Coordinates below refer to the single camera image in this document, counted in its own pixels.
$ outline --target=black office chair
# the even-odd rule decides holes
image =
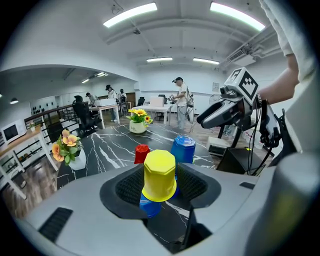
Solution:
[[[95,132],[95,126],[102,120],[98,115],[91,116],[88,103],[75,100],[72,103],[72,107],[77,117],[80,119],[79,134],[83,136],[89,130],[91,130],[91,133]]]
[[[142,106],[145,103],[145,97],[140,97],[138,100],[138,106]]]
[[[164,95],[164,94],[159,94],[158,97],[163,97],[163,98],[164,98],[164,99],[163,99],[163,103],[164,103],[164,104],[167,104],[167,100],[168,100],[168,99],[166,98],[166,95]],[[159,118],[159,121],[160,121],[160,119],[165,118],[165,113],[156,112],[155,114],[156,114],[156,115],[157,115],[157,114],[160,114],[160,115],[157,115],[154,119]]]

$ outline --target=blue cup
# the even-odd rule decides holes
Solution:
[[[177,175],[175,175],[175,176],[174,176],[174,178],[175,178],[175,181],[177,181],[178,176],[177,176]],[[174,192],[173,196],[172,196],[170,199],[174,199],[174,198],[176,198],[176,197],[177,197],[177,195],[179,195],[179,193],[180,193],[180,189],[179,189],[179,187],[178,187],[178,182],[177,182],[177,183],[176,183],[176,189],[175,189],[175,192]]]
[[[196,150],[196,142],[193,138],[188,136],[177,136],[171,148],[171,154],[175,157],[175,165],[178,163],[190,163],[194,161],[194,155]]]
[[[139,207],[146,212],[148,218],[152,218],[160,212],[161,202],[150,201],[141,193]]]

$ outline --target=white pot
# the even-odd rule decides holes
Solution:
[[[142,134],[147,130],[147,128],[145,127],[145,122],[133,122],[131,120],[129,126],[130,132],[134,134]]]
[[[87,159],[86,159],[86,154],[83,148],[81,148],[80,154],[75,158],[75,161],[70,161],[69,166],[70,168],[72,168],[73,170],[82,170],[84,168],[86,168],[86,163],[87,163]]]

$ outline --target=orange flower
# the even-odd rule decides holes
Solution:
[[[64,130],[62,131],[62,136],[63,136],[63,137],[67,138],[69,135],[70,135],[70,132],[69,132],[68,130],[64,129]]]
[[[59,153],[60,153],[60,148],[59,148],[59,145],[58,144],[53,144],[52,145],[52,153],[54,154],[54,155],[59,155]]]
[[[63,143],[66,144],[68,147],[74,147],[77,141],[77,137],[74,135],[69,135],[68,137],[63,137]]]
[[[59,154],[53,154],[53,158],[58,162],[62,162],[63,160],[65,160],[65,157]]]

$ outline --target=black marble table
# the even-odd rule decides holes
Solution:
[[[64,163],[61,165],[57,188],[82,177],[107,172],[109,170],[134,165],[135,148],[139,144],[147,144],[151,151],[167,150],[175,137],[187,135],[178,128],[169,125],[152,124],[142,134],[129,131],[129,125],[111,126],[99,130],[81,140],[86,155],[86,167],[72,170]],[[196,140],[194,164],[214,169],[213,159],[206,147]],[[181,196],[161,203],[160,213],[148,219],[148,230],[163,245],[176,241],[186,232],[189,219],[189,202]]]

